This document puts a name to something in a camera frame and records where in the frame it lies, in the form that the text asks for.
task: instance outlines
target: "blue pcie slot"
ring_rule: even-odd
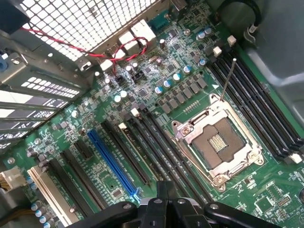
[[[87,136],[96,147],[106,164],[111,168],[112,172],[117,176],[122,186],[127,190],[128,194],[133,196],[136,194],[137,189],[131,184],[131,181],[126,177],[124,172],[120,169],[115,158],[110,154],[107,146],[99,137],[96,130],[92,129],[87,133]]]

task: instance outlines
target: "white connector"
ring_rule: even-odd
[[[27,184],[25,178],[18,168],[1,172],[0,183],[5,192],[9,192]]]

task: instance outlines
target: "black ram slot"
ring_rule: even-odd
[[[100,194],[98,189],[92,183],[86,172],[83,171],[81,166],[78,164],[77,160],[71,153],[71,151],[65,150],[61,153],[61,157],[69,164],[69,166],[73,169],[74,173],[77,175],[79,180],[82,182],[83,186],[87,190],[87,193],[91,196],[91,199],[100,210],[105,209],[108,207],[103,196]]]
[[[66,171],[60,165],[60,163],[53,159],[48,163],[49,169],[56,176],[64,190],[67,192],[69,197],[75,203],[77,211],[79,211],[85,218],[94,214],[90,205],[87,203],[85,198],[81,195],[79,189],[74,185],[73,181],[70,179]]]
[[[103,123],[101,123],[102,128],[107,132],[107,134],[110,136],[112,142],[117,146],[120,153],[125,157],[125,159],[128,161],[130,166],[133,168],[133,170],[136,172],[137,176],[141,180],[143,184],[150,183],[151,179],[148,176],[148,174],[145,172],[145,170],[141,167],[140,163],[137,161],[137,159],[134,157],[132,152],[129,150],[129,148],[122,142],[121,138],[115,131],[115,129],[111,126],[111,124],[106,120]]]
[[[176,147],[173,145],[172,140],[168,137],[168,135],[162,130],[162,128],[159,126],[157,121],[154,119],[153,115],[149,112],[149,110],[146,108],[143,109],[143,112],[147,115],[147,117],[151,120],[157,131],[161,134],[162,139],[167,143],[171,151],[173,152],[174,156],[180,160],[181,165],[184,167],[184,169],[187,171],[187,173],[192,177],[194,182],[199,186],[200,190],[203,192],[203,196],[206,199],[207,202],[213,201],[212,197],[209,195],[206,188],[202,185],[201,181],[196,177],[196,174],[193,172],[193,170],[188,165],[185,158],[183,158],[182,154],[176,149]]]
[[[90,148],[88,148],[85,142],[81,139],[77,140],[77,142],[73,145],[76,147],[76,149],[79,151],[79,153],[83,156],[84,159],[89,159],[94,155]]]
[[[205,202],[201,199],[201,196],[197,193],[196,189],[193,187],[192,183],[189,181],[188,177],[184,173],[184,171],[180,168],[179,164],[172,158],[169,151],[167,150],[167,146],[163,144],[163,142],[160,140],[160,135],[157,134],[157,129],[153,129],[150,126],[150,123],[147,122],[147,120],[141,116],[139,118],[139,122],[142,126],[145,127],[149,135],[152,137],[153,141],[156,143],[156,145],[159,146],[160,151],[158,151],[159,156],[162,155],[166,157],[167,161],[169,162],[171,167],[174,167],[179,177],[184,181],[186,186],[189,188],[189,190],[194,195],[194,200],[196,200],[201,206],[205,205]]]

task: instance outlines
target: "connector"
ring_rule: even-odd
[[[0,173],[0,187],[6,192],[25,186],[26,184],[27,182],[18,168]]]
[[[42,172],[38,166],[34,166],[28,170],[28,174],[37,184],[38,189],[64,227],[79,221],[76,214],[70,212],[71,206],[67,203],[47,173]]]

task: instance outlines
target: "beige pci slot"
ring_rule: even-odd
[[[34,166],[28,170],[28,174],[65,227],[79,221],[76,214],[70,212],[71,207],[47,173]]]

